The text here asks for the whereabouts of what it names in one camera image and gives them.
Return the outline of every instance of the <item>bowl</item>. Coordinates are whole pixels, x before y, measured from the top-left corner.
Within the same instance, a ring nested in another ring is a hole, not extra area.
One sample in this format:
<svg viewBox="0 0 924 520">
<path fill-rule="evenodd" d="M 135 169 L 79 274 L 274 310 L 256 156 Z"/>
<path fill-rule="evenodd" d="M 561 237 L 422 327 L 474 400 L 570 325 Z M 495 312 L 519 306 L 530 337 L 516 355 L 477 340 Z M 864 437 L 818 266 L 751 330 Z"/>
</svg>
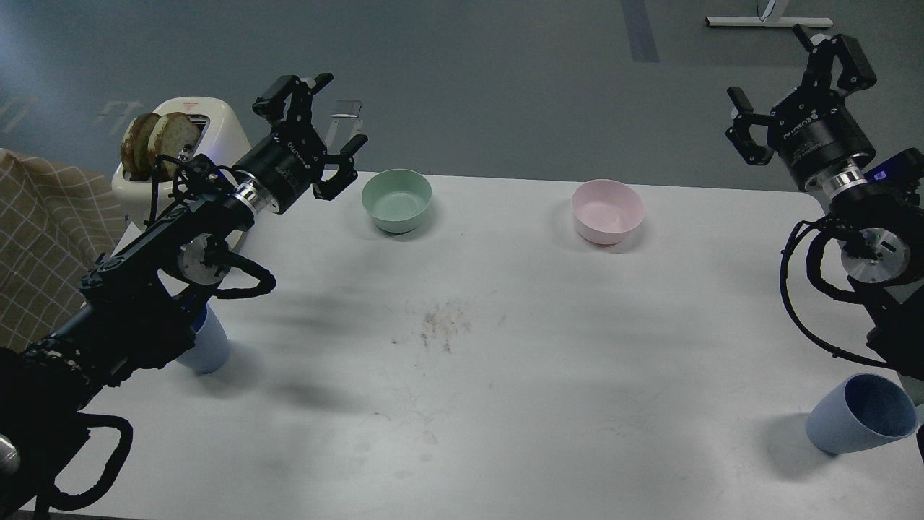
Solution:
<svg viewBox="0 0 924 520">
<path fill-rule="evenodd" d="M 624 240 L 645 217 L 638 193 L 622 182 L 589 180 L 571 197 L 575 229 L 580 236 L 599 245 Z"/>
<path fill-rule="evenodd" d="M 420 173 L 389 169 L 366 182 L 362 205 L 379 229 L 406 233 L 426 220 L 432 196 L 430 183 Z"/>
</svg>

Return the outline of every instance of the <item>plaid cloth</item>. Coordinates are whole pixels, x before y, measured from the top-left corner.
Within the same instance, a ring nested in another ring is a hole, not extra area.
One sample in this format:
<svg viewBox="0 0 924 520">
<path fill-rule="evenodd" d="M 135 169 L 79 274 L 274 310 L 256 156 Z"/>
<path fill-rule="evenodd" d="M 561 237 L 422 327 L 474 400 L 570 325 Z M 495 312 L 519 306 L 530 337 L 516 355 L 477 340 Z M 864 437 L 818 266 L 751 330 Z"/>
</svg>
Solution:
<svg viewBox="0 0 924 520">
<path fill-rule="evenodd" d="M 73 315 L 78 280 L 125 228 L 107 177 L 0 149 L 0 347 L 21 352 Z"/>
</svg>

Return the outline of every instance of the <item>blue cup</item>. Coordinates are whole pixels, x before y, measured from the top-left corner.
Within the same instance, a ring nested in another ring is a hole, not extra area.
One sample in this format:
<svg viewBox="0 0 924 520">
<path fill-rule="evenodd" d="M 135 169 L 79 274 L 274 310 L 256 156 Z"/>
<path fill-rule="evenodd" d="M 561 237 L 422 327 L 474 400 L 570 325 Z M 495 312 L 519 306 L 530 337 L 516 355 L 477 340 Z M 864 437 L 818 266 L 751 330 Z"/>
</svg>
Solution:
<svg viewBox="0 0 924 520">
<path fill-rule="evenodd" d="M 918 427 L 911 398 L 891 380 L 875 374 L 847 378 L 812 410 L 809 440 L 828 453 L 860 452 L 904 439 Z"/>
<path fill-rule="evenodd" d="M 208 304 L 192 323 L 192 329 L 196 331 L 195 345 L 176 360 L 199 374 L 209 374 L 221 368 L 231 353 L 231 346 L 225 329 Z"/>
</svg>

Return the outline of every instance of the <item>toasted bread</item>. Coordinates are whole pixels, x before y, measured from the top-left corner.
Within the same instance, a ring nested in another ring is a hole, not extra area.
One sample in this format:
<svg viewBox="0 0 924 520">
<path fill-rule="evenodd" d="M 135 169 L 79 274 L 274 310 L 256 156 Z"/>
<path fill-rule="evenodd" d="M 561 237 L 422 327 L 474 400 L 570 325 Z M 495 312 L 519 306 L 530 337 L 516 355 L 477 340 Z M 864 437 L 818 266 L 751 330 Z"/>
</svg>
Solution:
<svg viewBox="0 0 924 520">
<path fill-rule="evenodd" d="M 148 140 L 148 160 L 154 164 L 158 154 L 176 157 L 185 147 L 194 147 L 199 140 L 199 127 L 182 112 L 161 116 Z M 171 180 L 176 175 L 176 165 L 164 161 L 160 181 Z"/>
<path fill-rule="evenodd" d="M 148 161 L 148 140 L 160 118 L 157 114 L 141 114 L 134 118 L 125 130 L 119 155 L 122 169 L 128 174 L 129 180 L 151 178 L 153 170 L 152 163 Z"/>
</svg>

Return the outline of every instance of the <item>floor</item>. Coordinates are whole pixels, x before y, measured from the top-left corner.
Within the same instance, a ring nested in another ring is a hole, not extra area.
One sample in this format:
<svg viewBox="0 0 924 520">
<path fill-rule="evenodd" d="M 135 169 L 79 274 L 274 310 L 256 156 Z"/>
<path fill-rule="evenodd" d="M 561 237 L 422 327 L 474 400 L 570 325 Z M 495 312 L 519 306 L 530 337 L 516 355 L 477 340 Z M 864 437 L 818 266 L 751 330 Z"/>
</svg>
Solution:
<svg viewBox="0 0 924 520">
<path fill-rule="evenodd" d="M 359 169 L 792 191 L 778 159 L 747 167 L 723 137 L 725 89 L 766 112 L 805 51 L 789 30 L 704 23 L 765 2 L 4 2 L 0 146 L 113 171 L 129 121 L 183 95 L 227 101 L 256 142 L 268 125 L 249 106 L 275 78 L 330 71 L 315 126 L 360 100 Z M 786 14 L 860 40 L 879 83 L 848 107 L 880 159 L 920 144 L 924 2 Z"/>
</svg>

